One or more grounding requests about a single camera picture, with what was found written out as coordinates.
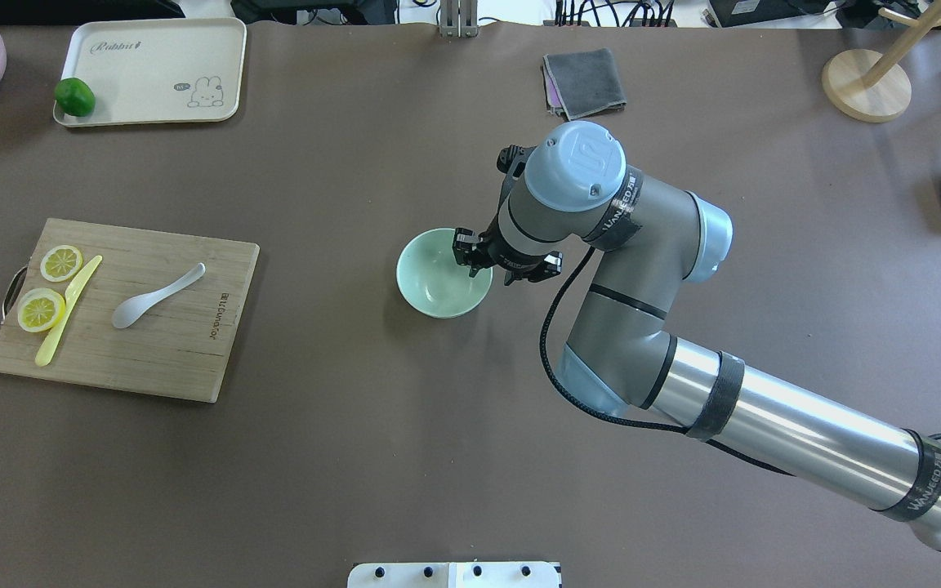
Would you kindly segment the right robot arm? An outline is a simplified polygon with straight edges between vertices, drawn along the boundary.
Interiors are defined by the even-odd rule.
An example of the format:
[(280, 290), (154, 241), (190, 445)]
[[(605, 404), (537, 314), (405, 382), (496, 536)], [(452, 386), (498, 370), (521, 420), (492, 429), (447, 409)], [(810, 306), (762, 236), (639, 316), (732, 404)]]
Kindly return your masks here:
[(560, 357), (560, 393), (620, 425), (725, 450), (851, 500), (941, 555), (941, 207), (922, 220), (827, 157), (702, 194), (566, 122), (509, 145), (492, 223), (456, 231), (463, 270), (560, 274), (596, 261)]

